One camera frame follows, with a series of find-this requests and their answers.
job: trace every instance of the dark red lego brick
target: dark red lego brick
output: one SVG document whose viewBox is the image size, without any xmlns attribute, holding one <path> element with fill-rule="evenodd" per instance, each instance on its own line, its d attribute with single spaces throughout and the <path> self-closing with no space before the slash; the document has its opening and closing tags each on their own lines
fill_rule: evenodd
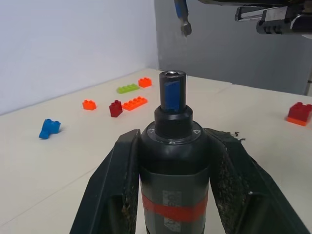
<svg viewBox="0 0 312 234">
<path fill-rule="evenodd" d="M 122 113 L 121 102 L 116 100 L 109 106 L 111 117 L 118 117 Z"/>
<path fill-rule="evenodd" d="M 297 102 L 289 109 L 287 119 L 298 120 L 307 123 L 310 119 L 312 112 L 312 105 L 303 105 L 302 102 Z"/>
</svg>

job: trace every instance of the red tape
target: red tape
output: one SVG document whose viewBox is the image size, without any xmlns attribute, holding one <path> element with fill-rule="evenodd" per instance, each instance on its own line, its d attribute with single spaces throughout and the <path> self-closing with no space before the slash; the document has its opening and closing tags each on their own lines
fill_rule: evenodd
<svg viewBox="0 0 312 234">
<path fill-rule="evenodd" d="M 208 193 L 205 198 L 194 206 L 165 206 L 153 203 L 142 193 L 143 206 L 148 211 L 152 211 L 165 218 L 177 222 L 194 222 L 198 220 L 206 211 Z"/>
</svg>

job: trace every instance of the lime green lego brick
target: lime green lego brick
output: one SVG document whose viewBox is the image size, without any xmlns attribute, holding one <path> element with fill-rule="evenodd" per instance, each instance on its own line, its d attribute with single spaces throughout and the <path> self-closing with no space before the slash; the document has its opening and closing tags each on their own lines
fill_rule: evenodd
<svg viewBox="0 0 312 234">
<path fill-rule="evenodd" d="M 117 93 L 124 94 L 137 89 L 139 89 L 139 87 L 136 84 L 128 84 L 127 86 L 118 87 Z"/>
</svg>

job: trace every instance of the table surface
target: table surface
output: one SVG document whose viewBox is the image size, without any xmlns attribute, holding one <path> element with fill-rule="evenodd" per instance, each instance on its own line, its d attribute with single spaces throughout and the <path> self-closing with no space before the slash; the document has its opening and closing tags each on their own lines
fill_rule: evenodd
<svg viewBox="0 0 312 234">
<path fill-rule="evenodd" d="M 143 130 L 153 121 L 159 105 L 158 74 L 143 70 L 0 117 L 1 234 L 69 233 L 88 179 L 118 136 Z M 118 86 L 143 76 L 152 78 L 153 87 L 116 93 Z M 114 99 L 127 101 L 139 95 L 149 103 L 118 118 L 109 116 L 108 105 Z M 95 111 L 82 110 L 86 98 L 96 101 Z M 311 232 L 312 129 L 284 120 L 297 101 L 312 103 L 312 97 L 188 80 L 187 103 L 194 120 L 203 127 L 240 132 L 247 152 L 271 174 Z M 45 118 L 59 120 L 62 131 L 40 140 Z M 145 233 L 141 197 L 136 226 L 136 233 Z M 224 233 L 211 190 L 205 233 Z"/>
</svg>

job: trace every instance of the red lego brick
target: red lego brick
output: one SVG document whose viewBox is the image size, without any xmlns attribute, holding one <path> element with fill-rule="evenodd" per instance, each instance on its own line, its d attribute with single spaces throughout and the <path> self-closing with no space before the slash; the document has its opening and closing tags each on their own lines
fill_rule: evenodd
<svg viewBox="0 0 312 234">
<path fill-rule="evenodd" d="M 111 117 L 118 117 L 122 113 L 121 102 L 116 100 L 109 106 Z"/>
<path fill-rule="evenodd" d="M 152 80 L 148 77 L 144 77 L 138 80 L 138 85 L 142 88 L 152 86 Z"/>
<path fill-rule="evenodd" d="M 85 100 L 82 103 L 82 106 L 85 110 L 89 110 L 89 111 L 95 110 L 97 108 L 96 103 L 92 100 Z"/>
<path fill-rule="evenodd" d="M 310 121 L 312 113 L 312 105 L 303 105 L 302 102 L 297 102 L 289 109 L 287 121 L 302 126 L 306 126 Z"/>
<path fill-rule="evenodd" d="M 127 110 L 127 111 L 131 111 L 131 110 L 134 110 L 135 108 L 141 106 L 141 105 L 144 105 L 145 103 L 147 103 L 148 100 L 144 97 L 137 97 L 133 100 L 130 100 L 128 102 L 125 102 L 123 105 L 122 105 L 122 108 Z"/>
</svg>

